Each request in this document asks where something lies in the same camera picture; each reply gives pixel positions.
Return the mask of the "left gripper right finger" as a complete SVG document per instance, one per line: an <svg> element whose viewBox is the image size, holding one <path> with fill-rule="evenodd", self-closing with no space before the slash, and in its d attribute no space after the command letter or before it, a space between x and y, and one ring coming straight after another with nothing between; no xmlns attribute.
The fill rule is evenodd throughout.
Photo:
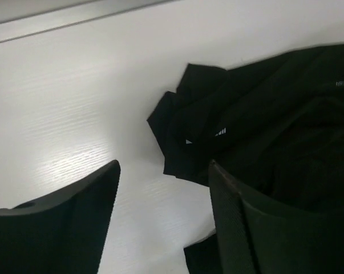
<svg viewBox="0 0 344 274"><path fill-rule="evenodd" d="M216 162L209 165L209 187L224 273L344 273L344 201L298 209Z"/></svg>

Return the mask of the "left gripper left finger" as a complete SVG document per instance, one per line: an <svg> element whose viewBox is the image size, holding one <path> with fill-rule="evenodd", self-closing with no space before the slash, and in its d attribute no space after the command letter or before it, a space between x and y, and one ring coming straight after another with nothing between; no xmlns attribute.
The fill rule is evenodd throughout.
<svg viewBox="0 0 344 274"><path fill-rule="evenodd" d="M97 273L120 178L117 160L14 208L0 208L0 273Z"/></svg>

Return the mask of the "black shorts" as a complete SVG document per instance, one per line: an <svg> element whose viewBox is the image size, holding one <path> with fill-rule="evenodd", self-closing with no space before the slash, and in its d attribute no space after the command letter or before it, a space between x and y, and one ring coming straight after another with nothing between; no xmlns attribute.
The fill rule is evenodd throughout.
<svg viewBox="0 0 344 274"><path fill-rule="evenodd" d="M344 201L344 44L242 67L188 65L147 120L164 173L209 187L216 162L286 205ZM215 233L184 248L190 273L224 273Z"/></svg>

